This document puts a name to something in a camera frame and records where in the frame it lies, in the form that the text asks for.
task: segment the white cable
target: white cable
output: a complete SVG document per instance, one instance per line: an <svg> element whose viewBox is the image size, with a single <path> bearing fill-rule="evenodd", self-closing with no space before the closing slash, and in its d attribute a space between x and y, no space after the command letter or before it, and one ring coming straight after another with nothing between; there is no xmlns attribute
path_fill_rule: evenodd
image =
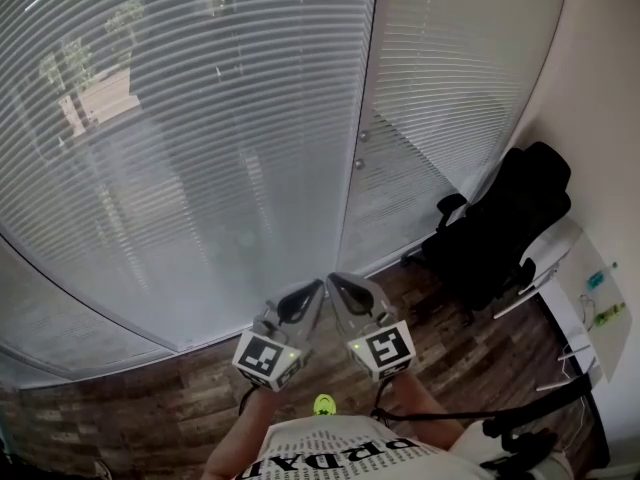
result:
<svg viewBox="0 0 640 480"><path fill-rule="evenodd" d="M562 347L562 353L563 354L566 353L566 351L567 351L566 349L567 349L568 346L569 346L569 344L567 344L564 347ZM562 360L562 375L564 375L567 379L570 379L571 377L565 371L566 365L567 365L567 359L563 359ZM580 426L578 427L578 430L576 430L575 434L573 434L573 437L571 438L571 441L569 441L569 444L562 449L562 451L565 452L565 453L571 447L573 442L576 440L576 437L578 437L578 434L580 433L580 430L582 430L582 425L584 423L584 413L586 412L587 407L584 404L584 397L580 397L580 402L582 403L582 414L580 415Z"/></svg>

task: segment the yellow-green shoe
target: yellow-green shoe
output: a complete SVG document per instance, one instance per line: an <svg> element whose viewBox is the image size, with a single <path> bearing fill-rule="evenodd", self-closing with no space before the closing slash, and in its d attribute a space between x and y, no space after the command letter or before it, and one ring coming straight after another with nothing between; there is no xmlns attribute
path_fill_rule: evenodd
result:
<svg viewBox="0 0 640 480"><path fill-rule="evenodd" d="M336 403L329 395L318 395L313 404L313 414L316 416L333 416L336 413Z"/></svg>

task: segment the plastic bottle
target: plastic bottle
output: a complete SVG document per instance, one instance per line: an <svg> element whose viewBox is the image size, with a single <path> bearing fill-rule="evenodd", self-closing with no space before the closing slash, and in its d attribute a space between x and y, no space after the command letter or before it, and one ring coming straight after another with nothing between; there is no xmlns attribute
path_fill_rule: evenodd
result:
<svg viewBox="0 0 640 480"><path fill-rule="evenodd" d="M626 307L627 305L624 302L621 302L620 304L614 304L613 306L611 306L609 309L607 309L602 313L598 313L594 320L596 327L602 327L604 324L606 324L609 320L611 320L614 316L616 316Z"/></svg>
<svg viewBox="0 0 640 480"><path fill-rule="evenodd" d="M587 289L592 292L600 286L604 280L611 275L611 272L618 268L618 263L613 262L610 267L598 270L589 279L587 279Z"/></svg>

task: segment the office chair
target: office chair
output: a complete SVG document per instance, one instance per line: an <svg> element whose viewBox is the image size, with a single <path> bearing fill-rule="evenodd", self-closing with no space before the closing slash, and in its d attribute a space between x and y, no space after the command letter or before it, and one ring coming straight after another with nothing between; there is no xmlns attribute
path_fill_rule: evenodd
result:
<svg viewBox="0 0 640 480"><path fill-rule="evenodd" d="M571 169L551 147L536 142L526 150L512 148L486 194L464 216L447 225L454 211L467 204L461 194L442 199L436 233L422 243L422 258L408 256L402 265L432 271L443 289L467 313L481 311L512 287L528 286L535 263L520 261L527 247L571 208L565 189ZM412 309L420 313L430 298Z"/></svg>

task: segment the dark wood plank floor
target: dark wood plank floor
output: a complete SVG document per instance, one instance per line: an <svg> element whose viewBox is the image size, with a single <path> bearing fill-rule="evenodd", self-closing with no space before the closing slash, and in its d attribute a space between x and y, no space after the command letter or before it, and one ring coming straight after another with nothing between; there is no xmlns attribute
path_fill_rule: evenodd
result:
<svg viewBox="0 0 640 480"><path fill-rule="evenodd" d="M469 328L455 301L445 300L418 323L407 308L434 293L437 281L417 266L394 266L375 280L410 321L420 379L450 411L522 405L537 397L537 383L563 378L555 359L562 345L535 300L497 321L490 308ZM313 338L317 353L292 381L279 421L310 415L321 392L330 393L342 413L371 410L375 386L351 364L325 309ZM20 455L40 468L91 476L94 459L101 458L116 479L197 478L248 387L230 366L235 346L234 339L101 379L4 392L0 410ZM383 405L393 408L390 396ZM536 426L560 435L578 478L607 460L587 404L575 402ZM410 435L405 423L397 431Z"/></svg>

